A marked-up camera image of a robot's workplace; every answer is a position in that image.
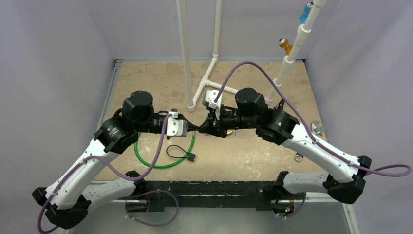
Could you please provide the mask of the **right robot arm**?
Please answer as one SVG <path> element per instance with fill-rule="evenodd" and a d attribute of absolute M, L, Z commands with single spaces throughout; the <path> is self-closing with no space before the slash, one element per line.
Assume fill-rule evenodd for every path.
<path fill-rule="evenodd" d="M 367 156 L 352 156 L 308 133 L 297 118 L 282 108 L 269 108 L 263 94 L 253 88 L 243 88 L 235 95 L 237 108 L 216 101 L 217 90 L 208 90 L 203 105 L 209 110 L 199 132 L 225 138 L 228 130 L 255 129 L 261 139 L 283 146 L 320 166 L 317 173 L 281 172 L 274 184 L 274 194 L 286 198 L 290 194 L 325 193 L 345 204 L 354 204 L 363 193 L 366 171 L 372 160 Z"/>

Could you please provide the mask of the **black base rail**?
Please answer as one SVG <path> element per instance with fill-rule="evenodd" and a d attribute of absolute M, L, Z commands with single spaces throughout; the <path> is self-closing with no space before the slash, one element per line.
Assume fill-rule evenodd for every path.
<path fill-rule="evenodd" d="M 286 172 L 275 181 L 149 181 L 135 182 L 129 199 L 143 199 L 150 212 L 167 207 L 253 208 L 288 214 L 305 193 L 292 194 L 282 186 Z"/>

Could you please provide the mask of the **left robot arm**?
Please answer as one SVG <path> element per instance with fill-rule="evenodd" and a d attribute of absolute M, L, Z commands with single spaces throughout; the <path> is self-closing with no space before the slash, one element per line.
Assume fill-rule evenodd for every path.
<path fill-rule="evenodd" d="M 155 112 L 153 97 L 135 91 L 114 115 L 95 132 L 79 159 L 55 183 L 36 188 L 32 196 L 41 206 L 39 217 L 46 217 L 55 228 L 70 229 L 97 207 L 119 198 L 140 199 L 146 192 L 145 177 L 136 171 L 115 170 L 118 180 L 98 187 L 91 181 L 111 162 L 138 141 L 139 133 L 159 134 L 162 139 L 185 137 L 198 126 L 176 110 Z"/>

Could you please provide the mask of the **orange valve fitting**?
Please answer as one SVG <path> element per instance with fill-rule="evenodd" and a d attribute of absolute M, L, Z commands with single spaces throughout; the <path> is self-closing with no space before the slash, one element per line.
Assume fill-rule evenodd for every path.
<path fill-rule="evenodd" d="M 291 45 L 286 38 L 279 39 L 278 45 L 280 48 L 285 50 L 286 55 L 289 55 L 293 48 L 293 45 Z"/>

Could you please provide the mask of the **blue valve fitting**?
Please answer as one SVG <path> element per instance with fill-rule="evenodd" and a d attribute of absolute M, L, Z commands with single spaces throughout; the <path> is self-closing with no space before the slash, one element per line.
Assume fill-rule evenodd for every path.
<path fill-rule="evenodd" d="M 313 2 L 308 2 L 304 8 L 303 8 L 303 13 L 300 15 L 300 23 L 301 24 L 305 24 L 307 17 L 309 15 L 309 13 L 311 12 L 311 9 L 313 7 Z"/>

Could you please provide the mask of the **adjustable wrench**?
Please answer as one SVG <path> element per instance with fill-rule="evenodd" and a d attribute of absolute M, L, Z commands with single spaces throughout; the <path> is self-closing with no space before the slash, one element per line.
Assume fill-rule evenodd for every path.
<path fill-rule="evenodd" d="M 314 120 L 314 121 L 311 122 L 311 131 L 315 135 L 323 136 L 324 127 L 320 124 L 320 121 Z M 301 162 L 303 160 L 303 158 L 304 158 L 303 155 L 296 152 L 296 154 L 294 156 L 294 159 L 295 159 L 296 162 Z"/>

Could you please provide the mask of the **black pliers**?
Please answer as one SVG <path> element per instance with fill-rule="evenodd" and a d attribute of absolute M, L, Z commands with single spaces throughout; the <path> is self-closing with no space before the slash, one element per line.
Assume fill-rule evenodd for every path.
<path fill-rule="evenodd" d="M 280 102 L 276 105 L 276 108 L 277 108 L 278 110 L 283 110 L 284 104 L 285 104 L 285 100 L 284 100 L 284 99 L 281 99 Z"/>

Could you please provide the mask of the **white pvc pipe frame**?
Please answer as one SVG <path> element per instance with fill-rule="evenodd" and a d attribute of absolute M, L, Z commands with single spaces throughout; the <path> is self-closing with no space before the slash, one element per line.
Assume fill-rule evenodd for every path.
<path fill-rule="evenodd" d="M 300 15 L 313 2 L 305 24 Z M 224 61 L 305 59 L 332 13 L 332 0 L 179 0 L 177 16 L 186 82 L 186 106 L 194 111 Z M 286 38 L 289 55 L 278 45 Z"/>

